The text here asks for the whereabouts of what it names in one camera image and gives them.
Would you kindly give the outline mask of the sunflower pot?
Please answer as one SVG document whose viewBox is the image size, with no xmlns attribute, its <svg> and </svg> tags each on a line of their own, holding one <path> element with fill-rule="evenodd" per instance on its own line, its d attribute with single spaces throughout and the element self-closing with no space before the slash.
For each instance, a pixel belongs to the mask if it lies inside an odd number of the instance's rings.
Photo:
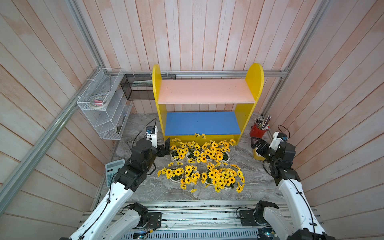
<svg viewBox="0 0 384 240">
<path fill-rule="evenodd" d="M 220 193 L 222 190 L 236 190 L 241 193 L 246 185 L 246 180 L 242 169 L 237 165 L 227 165 L 225 167 L 217 168 L 221 175 L 220 187 L 215 187 L 215 192 Z"/>
<path fill-rule="evenodd" d="M 212 142 L 211 151 L 214 154 L 214 159 L 221 163 L 227 163 L 230 159 L 231 147 L 234 147 L 236 143 L 235 139 L 223 140 L 219 143 Z"/>
<path fill-rule="evenodd" d="M 214 162 L 217 158 L 219 144 L 215 141 L 209 141 L 202 145 L 201 158 L 205 157 L 206 161 Z"/>
<path fill-rule="evenodd" d="M 197 191 L 197 183 L 201 174 L 196 166 L 187 165 L 184 168 L 184 176 L 181 179 L 180 187 L 182 190 L 189 190 L 191 193 Z"/>
<path fill-rule="evenodd" d="M 188 145 L 179 138 L 171 139 L 171 159 L 175 162 L 182 162 L 188 153 Z"/>
<path fill-rule="evenodd" d="M 198 140 L 205 140 L 206 139 L 205 134 L 195 133 L 194 136 L 195 136 L 195 138 L 192 141 L 187 142 L 188 153 L 187 153 L 186 157 L 188 158 L 189 163 L 192 163 L 192 162 L 195 163 L 198 160 L 198 158 L 200 157 L 202 147 L 198 143 Z"/>
<path fill-rule="evenodd" d="M 201 180 L 206 188 L 209 186 L 220 187 L 221 175 L 213 163 L 207 163 L 207 170 L 202 173 Z"/>
<path fill-rule="evenodd" d="M 180 182 L 183 178 L 185 170 L 183 164 L 170 162 L 166 167 L 160 169 L 157 173 L 158 177 L 165 177 L 172 182 Z"/>
</svg>

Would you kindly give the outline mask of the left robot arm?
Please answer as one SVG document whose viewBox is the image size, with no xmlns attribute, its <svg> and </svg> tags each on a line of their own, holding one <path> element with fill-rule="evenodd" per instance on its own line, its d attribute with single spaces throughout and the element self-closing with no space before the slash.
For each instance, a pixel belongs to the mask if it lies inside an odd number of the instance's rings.
<svg viewBox="0 0 384 240">
<path fill-rule="evenodd" d="M 168 138 L 157 147 L 147 139 L 140 139 L 132 148 L 132 155 L 115 174 L 108 193 L 89 218 L 75 231 L 69 240 L 119 240 L 136 227 L 148 224 L 148 209 L 139 203 L 130 205 L 128 212 L 111 224 L 120 208 L 146 179 L 156 157 L 170 154 Z"/>
</svg>

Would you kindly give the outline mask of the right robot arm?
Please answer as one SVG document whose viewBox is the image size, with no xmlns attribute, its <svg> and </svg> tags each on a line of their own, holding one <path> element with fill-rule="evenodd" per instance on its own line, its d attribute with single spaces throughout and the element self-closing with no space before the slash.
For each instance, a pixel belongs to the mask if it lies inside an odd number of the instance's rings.
<svg viewBox="0 0 384 240">
<path fill-rule="evenodd" d="M 272 143 L 251 138 L 252 149 L 269 164 L 266 171 L 282 192 L 292 222 L 282 215 L 277 204 L 259 201 L 253 209 L 240 207 L 237 215 L 243 227 L 271 228 L 281 240 L 331 240 L 316 219 L 306 197 L 298 173 L 292 168 L 296 147 L 288 143 L 287 135 L 276 132 Z"/>
</svg>

